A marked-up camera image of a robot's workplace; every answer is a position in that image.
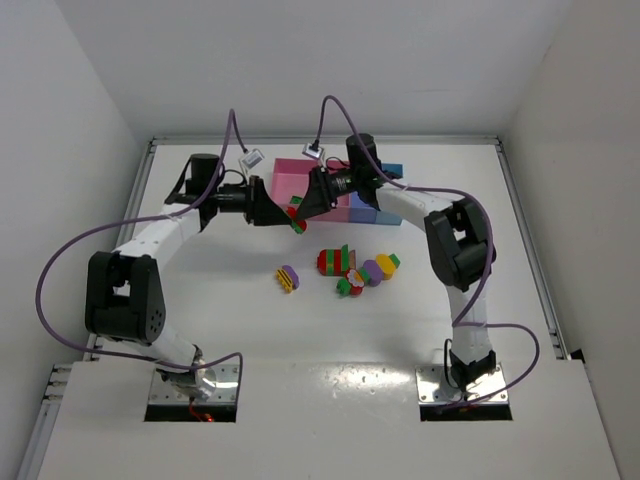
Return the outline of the red green striped lego stack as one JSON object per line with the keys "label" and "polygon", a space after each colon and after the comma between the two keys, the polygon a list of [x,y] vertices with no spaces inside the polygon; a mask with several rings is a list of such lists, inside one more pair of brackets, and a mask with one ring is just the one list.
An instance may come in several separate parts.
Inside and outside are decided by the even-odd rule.
{"label": "red green striped lego stack", "polygon": [[307,223],[305,220],[298,220],[297,219],[297,209],[294,208],[293,206],[289,206],[286,209],[286,213],[290,218],[291,221],[291,228],[297,233],[297,234],[303,234],[306,229],[307,229]]}

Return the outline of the red green lego block cluster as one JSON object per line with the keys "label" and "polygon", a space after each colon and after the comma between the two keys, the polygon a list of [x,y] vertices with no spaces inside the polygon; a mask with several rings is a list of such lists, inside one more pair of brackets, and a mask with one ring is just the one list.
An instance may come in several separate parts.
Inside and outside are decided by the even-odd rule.
{"label": "red green lego block cluster", "polygon": [[347,244],[340,248],[323,249],[316,258],[316,268],[323,276],[343,276],[356,267],[356,252]]}

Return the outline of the purple yellow lego stack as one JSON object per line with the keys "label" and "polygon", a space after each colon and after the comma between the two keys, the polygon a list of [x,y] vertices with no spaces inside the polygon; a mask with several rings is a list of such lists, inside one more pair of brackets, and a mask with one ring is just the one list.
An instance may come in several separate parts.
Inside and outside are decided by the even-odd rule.
{"label": "purple yellow lego stack", "polygon": [[300,286],[299,276],[290,265],[282,265],[276,270],[275,276],[286,293],[291,293]]}

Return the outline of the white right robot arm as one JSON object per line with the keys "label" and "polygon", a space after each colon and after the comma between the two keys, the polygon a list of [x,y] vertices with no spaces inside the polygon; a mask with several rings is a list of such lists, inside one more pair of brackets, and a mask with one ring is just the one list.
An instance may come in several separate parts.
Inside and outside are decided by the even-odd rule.
{"label": "white right robot arm", "polygon": [[464,391],[497,364],[484,295],[496,258],[488,214],[462,191],[401,184],[397,175],[381,167],[369,134],[349,136],[346,149],[346,167],[331,170],[320,163],[310,170],[298,217],[325,214],[340,197],[355,192],[372,208],[397,215],[425,233],[430,264],[447,289],[452,316],[447,375]]}

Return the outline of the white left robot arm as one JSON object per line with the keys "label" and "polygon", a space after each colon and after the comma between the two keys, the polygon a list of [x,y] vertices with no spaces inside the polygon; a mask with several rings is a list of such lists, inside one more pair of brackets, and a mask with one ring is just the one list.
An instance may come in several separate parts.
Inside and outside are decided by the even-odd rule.
{"label": "white left robot arm", "polygon": [[161,284],[164,267],[219,213],[240,213],[258,227],[291,223],[260,177],[229,184],[224,175],[219,156],[191,155],[158,219],[114,251],[95,253],[88,263],[87,330],[153,358],[162,380],[175,389],[202,389],[213,380],[201,349],[168,324]]}

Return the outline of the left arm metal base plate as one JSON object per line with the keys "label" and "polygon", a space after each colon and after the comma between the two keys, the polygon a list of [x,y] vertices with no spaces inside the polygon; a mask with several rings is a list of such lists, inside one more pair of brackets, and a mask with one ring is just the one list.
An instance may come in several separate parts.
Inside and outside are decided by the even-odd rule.
{"label": "left arm metal base plate", "polygon": [[219,364],[196,372],[156,369],[149,389],[151,405],[231,405],[237,399],[240,366]]}

